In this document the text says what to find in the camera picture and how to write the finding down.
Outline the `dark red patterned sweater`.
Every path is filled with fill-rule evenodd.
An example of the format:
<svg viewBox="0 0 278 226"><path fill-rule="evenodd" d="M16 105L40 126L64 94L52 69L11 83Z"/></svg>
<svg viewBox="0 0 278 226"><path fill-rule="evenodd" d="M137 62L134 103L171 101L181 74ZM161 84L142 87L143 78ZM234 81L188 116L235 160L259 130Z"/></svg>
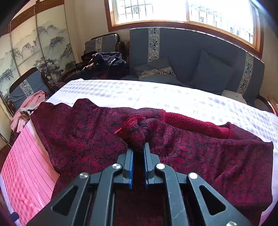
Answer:
<svg viewBox="0 0 278 226"><path fill-rule="evenodd" d="M273 144L226 123L215 125L153 108L41 103L31 115L54 170L58 194L81 172L97 173L134 151L134 187L119 191L114 225L163 225L163 198L144 185L143 147L176 172L195 172L253 225L272 203Z"/></svg>

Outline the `pile of dark clothes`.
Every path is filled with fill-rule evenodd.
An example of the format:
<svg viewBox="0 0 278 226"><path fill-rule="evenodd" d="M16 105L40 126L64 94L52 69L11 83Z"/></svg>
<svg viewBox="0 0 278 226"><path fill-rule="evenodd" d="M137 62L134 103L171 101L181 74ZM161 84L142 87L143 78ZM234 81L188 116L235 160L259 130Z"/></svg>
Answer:
<svg viewBox="0 0 278 226"><path fill-rule="evenodd" d="M120 52L96 51L84 54L82 57L82 69L76 74L75 79L112 79L119 80L129 72L129 66Z"/></svg>

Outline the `pink checked bed cover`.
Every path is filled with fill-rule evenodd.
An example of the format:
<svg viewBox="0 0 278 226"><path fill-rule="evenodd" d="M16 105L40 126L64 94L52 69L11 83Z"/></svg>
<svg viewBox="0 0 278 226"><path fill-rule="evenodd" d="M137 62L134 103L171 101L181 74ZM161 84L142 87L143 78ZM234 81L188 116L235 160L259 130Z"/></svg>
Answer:
<svg viewBox="0 0 278 226"><path fill-rule="evenodd" d="M87 98L100 107L156 108L204 122L241 127L277 145L277 116L234 99L201 90L132 80L77 80L67 83L49 103L73 106ZM48 154L27 123L1 170L1 191L16 225L26 225L49 201L58 179Z"/></svg>

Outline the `blue square cushion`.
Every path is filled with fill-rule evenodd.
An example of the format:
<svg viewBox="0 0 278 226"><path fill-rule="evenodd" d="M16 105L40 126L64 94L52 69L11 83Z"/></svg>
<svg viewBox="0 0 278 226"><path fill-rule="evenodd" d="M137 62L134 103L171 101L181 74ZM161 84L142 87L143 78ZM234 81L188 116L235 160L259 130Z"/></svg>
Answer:
<svg viewBox="0 0 278 226"><path fill-rule="evenodd" d="M198 65L188 85L198 90L222 95L232 75L232 67L202 50Z"/></svg>

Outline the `blue cushion with lace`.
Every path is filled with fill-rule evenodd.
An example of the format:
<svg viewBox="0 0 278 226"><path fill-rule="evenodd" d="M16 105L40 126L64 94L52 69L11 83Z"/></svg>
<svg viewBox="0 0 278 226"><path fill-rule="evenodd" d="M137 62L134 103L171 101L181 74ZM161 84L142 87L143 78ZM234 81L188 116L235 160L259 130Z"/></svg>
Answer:
<svg viewBox="0 0 278 226"><path fill-rule="evenodd" d="M155 82L183 87L183 84L177 79L167 58L160 58L134 67L133 72L135 72L141 82Z"/></svg>

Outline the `blue sofa with patterned stripes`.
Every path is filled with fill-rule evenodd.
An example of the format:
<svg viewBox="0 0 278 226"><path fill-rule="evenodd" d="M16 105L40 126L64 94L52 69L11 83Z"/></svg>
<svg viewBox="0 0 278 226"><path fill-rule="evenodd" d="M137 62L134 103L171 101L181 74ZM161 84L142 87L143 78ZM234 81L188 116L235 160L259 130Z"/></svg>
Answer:
<svg viewBox="0 0 278 226"><path fill-rule="evenodd" d="M131 29L130 73L136 76L134 67L167 58L177 79L191 88L188 83L202 50L233 68L225 90L240 93L253 106L263 82L264 63L242 48L205 33L175 28Z"/></svg>

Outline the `painted folding screen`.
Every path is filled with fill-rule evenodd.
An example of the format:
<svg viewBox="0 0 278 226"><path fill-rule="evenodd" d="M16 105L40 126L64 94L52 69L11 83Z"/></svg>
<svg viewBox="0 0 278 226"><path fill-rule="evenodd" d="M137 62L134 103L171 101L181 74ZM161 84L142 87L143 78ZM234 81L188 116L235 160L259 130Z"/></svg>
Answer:
<svg viewBox="0 0 278 226"><path fill-rule="evenodd" d="M50 84L75 66L64 1L36 1L15 17L1 36L1 108L10 118L9 88L29 69Z"/></svg>

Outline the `wooden framed window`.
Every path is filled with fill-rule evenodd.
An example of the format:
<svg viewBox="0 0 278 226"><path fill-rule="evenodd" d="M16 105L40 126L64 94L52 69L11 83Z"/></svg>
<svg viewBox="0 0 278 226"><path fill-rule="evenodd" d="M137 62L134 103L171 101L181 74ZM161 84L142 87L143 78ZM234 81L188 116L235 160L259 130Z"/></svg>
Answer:
<svg viewBox="0 0 278 226"><path fill-rule="evenodd" d="M252 1L105 1L109 31L171 27L208 33L258 58L263 55L261 15Z"/></svg>

